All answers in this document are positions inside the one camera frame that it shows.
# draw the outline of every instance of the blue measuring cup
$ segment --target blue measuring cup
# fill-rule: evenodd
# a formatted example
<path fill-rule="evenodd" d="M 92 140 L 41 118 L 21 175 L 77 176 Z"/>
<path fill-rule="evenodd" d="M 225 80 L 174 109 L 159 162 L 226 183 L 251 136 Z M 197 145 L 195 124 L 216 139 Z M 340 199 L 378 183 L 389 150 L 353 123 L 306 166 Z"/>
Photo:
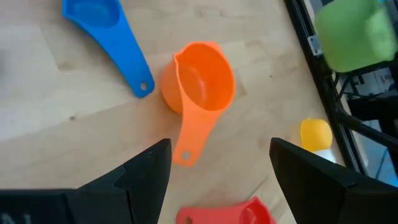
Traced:
<path fill-rule="evenodd" d="M 152 92 L 154 79 L 118 0 L 63 0 L 62 13 L 104 48 L 137 97 Z"/>

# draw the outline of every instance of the wood grain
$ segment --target wood grain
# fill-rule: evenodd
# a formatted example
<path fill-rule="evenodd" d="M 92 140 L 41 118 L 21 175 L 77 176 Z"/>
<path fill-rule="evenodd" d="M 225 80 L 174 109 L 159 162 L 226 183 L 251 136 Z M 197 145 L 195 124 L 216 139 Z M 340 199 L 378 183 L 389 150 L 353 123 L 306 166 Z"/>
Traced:
<path fill-rule="evenodd" d="M 197 165 L 172 167 L 159 223 L 174 223 L 182 206 L 231 205 L 253 195 L 278 223 L 294 223 L 269 161 L 270 139 L 289 139 L 301 120 L 326 116 L 284 3 L 122 4 L 156 80 L 173 52 L 194 40 L 217 41 L 236 79 L 234 103 Z M 159 86 L 135 98 L 60 6 L 60 0 L 4 0 L 0 8 L 1 188 L 79 187 L 158 140 L 175 144 L 178 137 L 180 116 Z"/>

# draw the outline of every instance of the measuring cup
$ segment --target measuring cup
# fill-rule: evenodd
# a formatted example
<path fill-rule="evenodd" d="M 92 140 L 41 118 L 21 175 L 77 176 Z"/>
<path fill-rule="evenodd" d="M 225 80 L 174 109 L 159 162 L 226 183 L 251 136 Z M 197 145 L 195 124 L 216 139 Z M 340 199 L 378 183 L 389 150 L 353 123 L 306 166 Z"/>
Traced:
<path fill-rule="evenodd" d="M 329 149 L 333 135 L 329 124 L 322 119 L 305 119 L 300 125 L 302 147 L 308 151 Z"/>
<path fill-rule="evenodd" d="M 160 80 L 164 100 L 182 114 L 173 161 L 193 166 L 223 111 L 232 103 L 232 68 L 215 42 L 193 42 L 173 56 Z"/>
<path fill-rule="evenodd" d="M 268 208 L 254 197 L 232 207 L 182 208 L 178 211 L 177 224 L 276 224 Z"/>
<path fill-rule="evenodd" d="M 104 48 L 138 98 L 151 93 L 154 79 L 118 0 L 63 0 L 62 12 Z"/>

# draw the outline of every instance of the handle hole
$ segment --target handle hole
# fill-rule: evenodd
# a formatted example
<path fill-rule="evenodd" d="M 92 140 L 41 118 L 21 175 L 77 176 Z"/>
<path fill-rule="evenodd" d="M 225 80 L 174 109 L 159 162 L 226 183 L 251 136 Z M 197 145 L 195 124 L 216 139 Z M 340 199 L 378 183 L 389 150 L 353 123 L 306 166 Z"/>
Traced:
<path fill-rule="evenodd" d="M 190 218 L 190 217 L 186 217 L 185 219 L 184 219 L 184 224 L 192 224 L 193 222 L 192 222 L 192 219 Z"/>
<path fill-rule="evenodd" d="M 191 152 L 188 151 L 188 150 L 185 150 L 185 151 L 182 153 L 181 158 L 182 158 L 183 160 L 189 160 L 189 159 L 191 158 Z"/>
<path fill-rule="evenodd" d="M 140 85 L 140 87 L 141 87 L 141 90 L 147 90 L 147 83 L 146 82 L 141 82 L 141 85 Z"/>

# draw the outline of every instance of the yellow ball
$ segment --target yellow ball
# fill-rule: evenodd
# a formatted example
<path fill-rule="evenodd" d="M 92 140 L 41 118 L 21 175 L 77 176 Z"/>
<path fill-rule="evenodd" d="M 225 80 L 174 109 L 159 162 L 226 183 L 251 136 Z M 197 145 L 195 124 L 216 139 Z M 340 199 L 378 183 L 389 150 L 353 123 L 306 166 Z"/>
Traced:
<path fill-rule="evenodd" d="M 322 119 L 305 119 L 300 125 L 302 147 L 308 151 L 329 149 L 333 139 L 329 124 Z"/>

